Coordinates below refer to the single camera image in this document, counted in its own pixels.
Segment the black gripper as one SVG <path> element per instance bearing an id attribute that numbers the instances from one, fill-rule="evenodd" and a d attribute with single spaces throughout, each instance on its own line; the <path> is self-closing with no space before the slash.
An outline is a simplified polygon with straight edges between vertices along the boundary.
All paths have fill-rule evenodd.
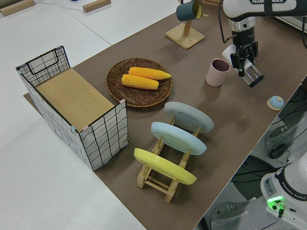
<path id="1" fill-rule="evenodd" d="M 248 60 L 254 63 L 258 56 L 258 42 L 255 41 L 254 28 L 250 28 L 240 32 L 234 32 L 234 45 L 236 46 L 235 53 L 230 54 L 232 67 L 238 71 L 240 77 L 245 76 L 245 61 L 247 50 L 249 52 Z"/>

